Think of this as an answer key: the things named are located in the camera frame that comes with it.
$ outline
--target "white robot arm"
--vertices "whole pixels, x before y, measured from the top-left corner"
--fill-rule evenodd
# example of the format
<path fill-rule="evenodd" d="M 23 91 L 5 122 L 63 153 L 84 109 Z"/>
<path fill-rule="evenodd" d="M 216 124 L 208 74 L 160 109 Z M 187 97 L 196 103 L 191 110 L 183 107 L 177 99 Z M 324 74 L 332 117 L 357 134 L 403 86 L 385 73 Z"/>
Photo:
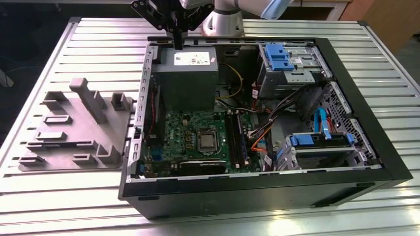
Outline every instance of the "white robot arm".
<path fill-rule="evenodd" d="M 241 10 L 264 19 L 277 19 L 291 0 L 136 0 L 131 7 L 183 49 L 188 31 L 203 23 L 205 36 L 241 36 Z"/>

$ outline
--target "black cable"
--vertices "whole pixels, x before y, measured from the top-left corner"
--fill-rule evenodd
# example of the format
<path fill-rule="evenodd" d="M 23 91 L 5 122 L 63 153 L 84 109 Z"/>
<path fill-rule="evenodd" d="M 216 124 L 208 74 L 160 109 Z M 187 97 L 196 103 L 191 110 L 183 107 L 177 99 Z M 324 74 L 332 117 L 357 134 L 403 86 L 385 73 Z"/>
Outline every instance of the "black cable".
<path fill-rule="evenodd" d="M 15 69 L 11 69 L 9 71 L 4 72 L 4 76 L 5 76 L 5 86 L 8 88 L 8 81 L 7 81 L 7 77 L 8 77 L 8 74 L 16 70 L 21 70 L 21 69 L 28 69 L 28 68 L 43 68 L 41 66 L 21 66 L 21 67 L 17 67 Z"/>
<path fill-rule="evenodd" d="M 231 109 L 235 109 L 235 110 L 244 110 L 244 111 L 248 111 L 248 112 L 252 112 L 252 113 L 264 113 L 264 112 L 253 111 L 253 110 L 247 109 L 247 108 L 235 107 L 231 104 L 228 104 L 225 101 L 221 101 L 221 100 L 217 100 L 217 102 L 220 102 L 225 107 L 228 107 Z"/>
<path fill-rule="evenodd" d="M 299 98 L 300 93 L 309 88 L 315 88 L 321 86 L 323 83 L 317 83 L 317 84 L 311 84 L 311 85 L 304 85 L 303 87 L 300 87 L 296 91 L 293 91 L 277 104 L 276 108 L 272 110 L 271 114 L 268 115 L 267 118 L 267 122 L 265 124 L 261 126 L 261 128 L 256 129 L 255 131 L 251 132 L 251 135 L 256 135 L 261 130 L 264 130 L 276 120 L 277 113 L 280 111 L 283 111 L 287 107 L 289 107 L 293 103 L 295 100 Z"/>
<path fill-rule="evenodd" d="M 273 152 L 273 142 L 272 142 L 272 136 L 271 136 L 271 130 L 265 134 L 265 150 L 267 150 L 267 156 L 271 159 L 271 171 L 275 169 L 275 152 Z"/>

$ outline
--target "green circuit board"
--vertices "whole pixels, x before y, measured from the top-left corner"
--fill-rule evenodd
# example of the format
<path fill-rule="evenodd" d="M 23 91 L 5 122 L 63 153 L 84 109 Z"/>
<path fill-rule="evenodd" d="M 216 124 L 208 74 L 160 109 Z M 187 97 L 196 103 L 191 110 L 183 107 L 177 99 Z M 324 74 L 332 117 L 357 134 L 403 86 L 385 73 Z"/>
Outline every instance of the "green circuit board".
<path fill-rule="evenodd" d="M 241 114 L 243 130 L 252 129 L 249 114 Z M 216 150 L 200 150 L 199 135 L 203 132 L 215 134 Z M 227 162 L 228 173 L 253 171 L 256 165 L 236 169 L 229 163 L 229 147 L 225 137 L 224 112 L 168 113 L 165 121 L 164 161 L 220 159 Z"/>

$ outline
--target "metal table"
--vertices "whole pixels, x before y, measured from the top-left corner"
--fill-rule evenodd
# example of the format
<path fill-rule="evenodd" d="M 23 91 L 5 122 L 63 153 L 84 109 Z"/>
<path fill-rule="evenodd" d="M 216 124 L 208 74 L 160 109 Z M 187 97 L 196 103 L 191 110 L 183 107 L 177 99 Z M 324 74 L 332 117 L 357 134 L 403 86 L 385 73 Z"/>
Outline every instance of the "metal table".
<path fill-rule="evenodd" d="M 117 199 L 119 171 L 21 173 L 16 157 L 47 111 L 45 91 L 69 92 L 71 78 L 87 77 L 103 96 L 136 97 L 147 36 L 164 34 L 143 19 L 84 18 L 65 27 L 0 149 L 0 234 L 419 235 L 420 89 L 407 71 L 356 22 L 245 20 L 244 26 L 247 36 L 331 40 L 415 179 L 339 207 L 148 221 Z"/>

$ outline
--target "yellow wire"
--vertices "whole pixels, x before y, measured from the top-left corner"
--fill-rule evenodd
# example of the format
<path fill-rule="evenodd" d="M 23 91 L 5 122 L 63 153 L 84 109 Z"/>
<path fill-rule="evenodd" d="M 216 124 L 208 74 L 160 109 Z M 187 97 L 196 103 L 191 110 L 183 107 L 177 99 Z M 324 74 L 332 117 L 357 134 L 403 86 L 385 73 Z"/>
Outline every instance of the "yellow wire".
<path fill-rule="evenodd" d="M 239 94 L 239 92 L 243 90 L 243 80 L 244 80 L 244 78 L 241 77 L 241 74 L 237 72 L 237 70 L 232 67 L 232 66 L 229 66 L 227 63 L 219 63 L 219 64 L 223 64 L 223 65 L 225 65 L 225 66 L 228 66 L 232 70 L 233 70 L 233 72 L 237 74 L 237 77 L 239 77 L 239 80 L 240 80 L 240 85 L 239 85 L 239 89 L 237 89 L 237 91 L 236 91 L 236 93 L 235 94 L 232 94 L 232 95 L 229 95 L 229 96 L 225 96 L 225 97 L 216 97 L 216 99 L 227 99 L 227 98 L 231 98 L 231 97 L 233 97 L 236 94 Z"/>

